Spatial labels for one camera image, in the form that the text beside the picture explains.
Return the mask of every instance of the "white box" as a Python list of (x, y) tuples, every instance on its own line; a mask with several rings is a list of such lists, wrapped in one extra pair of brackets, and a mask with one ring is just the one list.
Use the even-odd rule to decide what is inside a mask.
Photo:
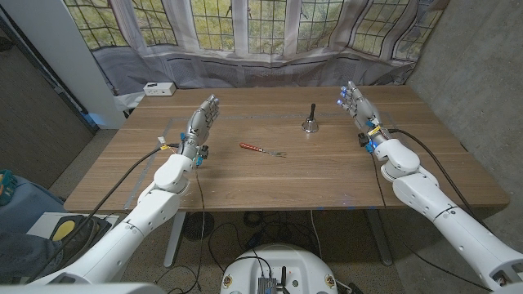
[(172, 96), (176, 90), (174, 82), (148, 82), (144, 87), (148, 96)]

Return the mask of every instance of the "wooden table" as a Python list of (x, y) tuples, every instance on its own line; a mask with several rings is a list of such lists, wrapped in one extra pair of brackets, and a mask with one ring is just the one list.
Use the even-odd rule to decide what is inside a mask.
[[(404, 129), (439, 158), (472, 206), (508, 204), (508, 196), (452, 133), (407, 86), (361, 87), (380, 110), (385, 127)], [(383, 208), (370, 155), (358, 145), (353, 119), (336, 100), (338, 87), (273, 87), (177, 90), (171, 97), (145, 97), (65, 202), (72, 212), (88, 212), (122, 174), (158, 144), (178, 142), (187, 119), (211, 94), (220, 99), (220, 116), (206, 142), (208, 159), (198, 169), (208, 211)], [(301, 125), (311, 103), (320, 130)], [(431, 158), (415, 142), (398, 135), (419, 154), (441, 188), (461, 203)], [(240, 142), (281, 150), (272, 157), (239, 147)], [(145, 160), (102, 206), (100, 213), (132, 209), (140, 192), (171, 151)], [(194, 173), (181, 211), (202, 208)], [(388, 207), (404, 207), (380, 175)]]

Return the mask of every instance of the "sheer curtain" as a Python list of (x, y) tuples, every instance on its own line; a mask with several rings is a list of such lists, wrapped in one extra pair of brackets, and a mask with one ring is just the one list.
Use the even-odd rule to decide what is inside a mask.
[(115, 96), (402, 84), (446, 1), (64, 0)]

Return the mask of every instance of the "yellow object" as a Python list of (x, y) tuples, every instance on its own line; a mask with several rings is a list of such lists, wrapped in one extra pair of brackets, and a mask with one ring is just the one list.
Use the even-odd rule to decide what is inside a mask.
[(53, 241), (60, 241), (63, 237), (67, 236), (74, 229), (74, 221), (68, 220), (58, 227), (54, 236), (52, 236)]
[(369, 136), (372, 136), (372, 135), (376, 134), (380, 129), (381, 129), (381, 127), (377, 126), (372, 131), (369, 132)]

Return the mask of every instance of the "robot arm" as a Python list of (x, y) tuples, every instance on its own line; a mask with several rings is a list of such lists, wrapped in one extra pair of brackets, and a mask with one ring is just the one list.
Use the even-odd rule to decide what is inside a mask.
[(523, 265), (523, 255), (501, 242), (440, 190), (437, 179), (420, 165), (416, 153), (391, 138), (377, 109), (353, 82), (342, 87), (337, 103), (364, 133), (360, 143), (378, 160), (387, 161), (381, 172), (392, 182), (396, 197), (430, 220), (486, 287), (498, 290), (522, 282), (523, 272), (518, 266)]
[(211, 95), (194, 112), (178, 154), (171, 155), (155, 172), (153, 182), (141, 193), (138, 204), (121, 223), (72, 265), (31, 285), (105, 283), (118, 279), (118, 273), (123, 271), (143, 239), (177, 213), (180, 198), (189, 189), (190, 182), (185, 174), (207, 157), (208, 148), (203, 143), (218, 116), (218, 104), (218, 99)]

